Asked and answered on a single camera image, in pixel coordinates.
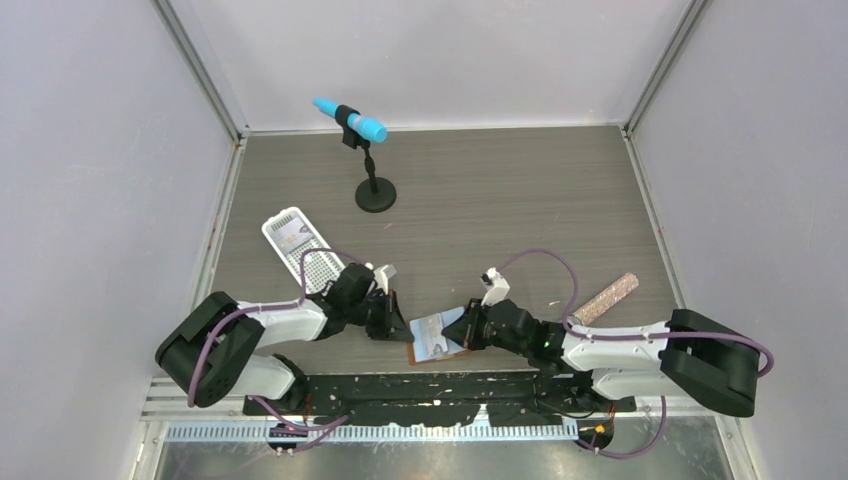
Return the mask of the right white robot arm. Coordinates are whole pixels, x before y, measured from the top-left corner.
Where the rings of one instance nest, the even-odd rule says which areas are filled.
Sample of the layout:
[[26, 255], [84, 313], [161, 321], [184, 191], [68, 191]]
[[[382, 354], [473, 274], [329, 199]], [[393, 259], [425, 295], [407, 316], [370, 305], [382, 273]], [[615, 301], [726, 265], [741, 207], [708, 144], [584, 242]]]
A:
[[758, 382], [775, 365], [764, 345], [689, 309], [649, 325], [597, 328], [541, 321], [511, 300], [473, 299], [442, 334], [467, 350], [516, 354], [546, 376], [571, 376], [572, 400], [589, 411], [625, 397], [688, 397], [749, 418]]

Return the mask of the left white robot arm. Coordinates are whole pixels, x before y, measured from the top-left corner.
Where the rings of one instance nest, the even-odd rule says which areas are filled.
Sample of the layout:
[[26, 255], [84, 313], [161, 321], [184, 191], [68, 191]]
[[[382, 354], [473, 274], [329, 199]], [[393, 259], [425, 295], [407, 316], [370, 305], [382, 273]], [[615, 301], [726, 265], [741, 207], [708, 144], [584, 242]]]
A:
[[261, 356], [259, 350], [324, 340], [349, 325], [364, 328], [376, 341], [413, 342], [388, 286], [392, 270], [390, 265], [374, 270], [351, 263], [321, 290], [288, 303], [238, 302], [223, 291], [213, 292], [162, 341], [154, 360], [193, 407], [241, 395], [284, 414], [296, 413], [310, 394], [307, 375], [285, 356]]

